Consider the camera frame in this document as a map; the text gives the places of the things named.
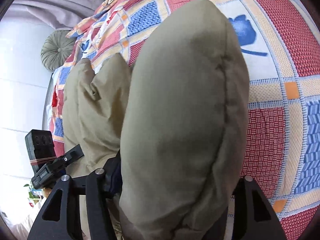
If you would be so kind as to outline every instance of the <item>blue leaf pattern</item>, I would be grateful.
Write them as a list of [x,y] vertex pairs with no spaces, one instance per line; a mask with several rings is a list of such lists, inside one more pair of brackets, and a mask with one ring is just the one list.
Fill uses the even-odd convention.
[[81,45],[82,51],[85,51],[89,46],[89,40],[87,40],[84,44]]
[[[257,33],[253,29],[249,20],[247,20],[245,15],[239,15],[235,19],[229,18],[229,22],[232,24],[236,34],[238,36],[240,46],[254,44],[257,38]],[[247,53],[257,56],[267,56],[268,53],[256,52],[246,49],[241,49],[242,53]]]

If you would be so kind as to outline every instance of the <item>metal bolt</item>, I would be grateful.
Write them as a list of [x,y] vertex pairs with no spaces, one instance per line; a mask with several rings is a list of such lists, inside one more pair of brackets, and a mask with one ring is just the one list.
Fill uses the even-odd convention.
[[94,171],[94,173],[100,175],[100,174],[104,173],[104,169],[103,169],[103,168],[97,168],[97,169]]
[[70,179],[70,176],[69,175],[63,175],[62,177],[61,177],[61,180],[62,181],[67,181],[67,180],[69,180]]
[[244,179],[245,179],[246,181],[248,181],[248,182],[253,181],[253,178],[252,178],[250,175],[244,176]]

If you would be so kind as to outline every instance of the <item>black metal bracket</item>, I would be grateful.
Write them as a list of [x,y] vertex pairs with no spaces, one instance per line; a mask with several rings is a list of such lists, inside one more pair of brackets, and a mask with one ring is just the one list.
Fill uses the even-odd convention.
[[64,155],[56,158],[53,162],[47,162],[31,179],[33,187],[35,189],[53,187],[58,178],[65,174],[61,174],[61,171],[71,163],[80,159],[82,156],[84,156],[84,154],[78,144]]
[[92,240],[116,240],[106,198],[122,188],[120,152],[88,176],[58,180],[31,228],[28,240],[83,240],[79,195],[86,195]]
[[[86,195],[91,239],[116,240],[106,198],[112,199],[121,188],[120,152],[107,160],[103,168],[96,169],[88,176],[62,176],[41,208],[28,240],[83,240],[79,195]],[[251,176],[240,179],[233,194],[233,240],[286,240],[276,213]],[[217,239],[218,231],[214,227],[225,227],[226,211],[222,220],[223,223],[213,225],[206,239]]]
[[233,195],[233,240],[287,240],[270,202],[251,176],[239,180]]

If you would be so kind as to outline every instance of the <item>patterned bedspread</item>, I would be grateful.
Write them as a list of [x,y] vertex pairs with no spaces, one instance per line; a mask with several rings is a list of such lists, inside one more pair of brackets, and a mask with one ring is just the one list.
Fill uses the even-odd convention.
[[[71,68],[89,58],[96,72],[120,52],[130,66],[170,13],[190,0],[114,0],[68,35],[74,50],[59,68],[50,129],[64,153],[63,88]],[[250,76],[249,126],[243,175],[273,205],[289,240],[296,240],[320,204],[320,33],[299,0],[210,0],[239,38]],[[231,239],[230,200],[225,239]]]

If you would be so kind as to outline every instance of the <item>green round pillow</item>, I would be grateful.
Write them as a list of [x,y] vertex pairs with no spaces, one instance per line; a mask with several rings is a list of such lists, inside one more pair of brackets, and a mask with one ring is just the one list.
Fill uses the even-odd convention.
[[69,31],[54,31],[45,41],[41,60],[46,69],[54,71],[70,56],[76,38],[66,38]]

